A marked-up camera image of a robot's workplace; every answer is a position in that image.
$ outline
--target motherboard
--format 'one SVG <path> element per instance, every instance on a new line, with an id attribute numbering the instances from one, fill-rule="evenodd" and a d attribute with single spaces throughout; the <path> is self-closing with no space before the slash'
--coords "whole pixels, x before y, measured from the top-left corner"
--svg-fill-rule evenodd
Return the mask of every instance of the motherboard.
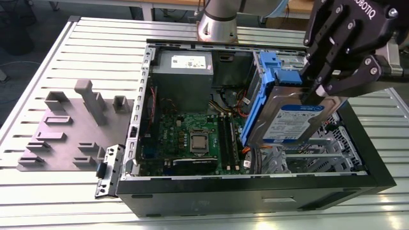
<path id="1" fill-rule="evenodd" d="M 247 174 L 239 135 L 244 119 L 219 115 L 163 114 L 159 141 L 143 146 L 142 175 Z"/>

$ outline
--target metal bracket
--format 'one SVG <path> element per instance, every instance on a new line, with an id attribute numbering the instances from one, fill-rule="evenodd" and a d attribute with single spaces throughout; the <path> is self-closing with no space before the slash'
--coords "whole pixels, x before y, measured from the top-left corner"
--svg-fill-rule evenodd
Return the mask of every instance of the metal bracket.
<path id="1" fill-rule="evenodd" d="M 391 66 L 391 74 L 403 76 L 404 70 L 401 67 L 401 59 L 399 55 L 399 45 L 396 43 L 396 35 L 392 37 L 387 45 L 377 49 L 376 55 L 384 56 Z"/>
<path id="2" fill-rule="evenodd" d="M 124 145 L 114 145 L 107 148 L 104 162 L 100 163 L 96 170 L 96 176 L 100 178 L 95 192 L 96 199 L 118 198 L 116 187 L 122 176 L 124 151 Z"/>

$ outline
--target hard drive label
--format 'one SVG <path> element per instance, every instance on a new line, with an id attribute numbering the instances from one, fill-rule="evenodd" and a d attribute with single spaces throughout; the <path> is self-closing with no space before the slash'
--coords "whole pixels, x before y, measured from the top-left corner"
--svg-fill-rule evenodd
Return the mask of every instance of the hard drive label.
<path id="1" fill-rule="evenodd" d="M 309 120 L 319 116 L 324 106 L 288 104 L 279 110 L 268 131 L 263 137 L 267 143 L 295 142 L 311 123 Z"/>

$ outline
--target sticker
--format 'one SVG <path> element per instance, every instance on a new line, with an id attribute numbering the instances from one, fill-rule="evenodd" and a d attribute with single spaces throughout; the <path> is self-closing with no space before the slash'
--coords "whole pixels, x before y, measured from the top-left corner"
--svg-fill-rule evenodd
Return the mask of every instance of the sticker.
<path id="1" fill-rule="evenodd" d="M 263 137 L 268 143 L 295 142 L 308 129 L 309 120 L 319 116 L 324 106 L 288 104 L 281 107 Z"/>
<path id="2" fill-rule="evenodd" d="M 171 67 L 184 69 L 205 69 L 205 57 L 175 55 L 172 57 Z"/>
<path id="3" fill-rule="evenodd" d="M 252 165 L 252 162 L 251 162 L 251 161 L 244 161 L 244 162 L 243 162 L 243 167 L 249 168 L 251 165 Z"/>
<path id="4" fill-rule="evenodd" d="M 249 104 L 249 103 L 251 103 L 251 101 L 249 101 L 249 99 L 247 99 L 247 97 L 243 98 L 243 102 L 244 102 L 245 104 Z"/>

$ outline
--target floor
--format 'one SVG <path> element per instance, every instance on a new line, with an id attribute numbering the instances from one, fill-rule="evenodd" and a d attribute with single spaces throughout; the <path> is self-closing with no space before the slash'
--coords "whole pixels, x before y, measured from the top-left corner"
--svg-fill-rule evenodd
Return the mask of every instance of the floor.
<path id="1" fill-rule="evenodd" d="M 15 61 L 42 63 L 71 15 L 132 19 L 130 8 L 123 6 L 60 3 L 59 7 L 59 11 L 52 11 L 47 1 L 34 1 L 32 10 L 38 18 L 38 23 L 27 28 L 35 42 L 35 50 L 30 54 L 12 56 L 0 48 L 0 69 L 10 76 L 8 82 L 0 83 L 0 126 L 39 68 L 39 65 L 35 63 L 3 65 Z M 134 11 L 138 18 L 143 19 L 142 10 L 135 8 Z M 168 12 L 169 16 L 164 17 L 163 11 L 156 10 L 156 21 L 195 23 L 193 11 L 188 11 L 183 17 L 184 13 L 185 11 L 177 10 Z M 239 26 L 259 27 L 257 17 L 253 15 L 240 15 L 237 24 Z"/>

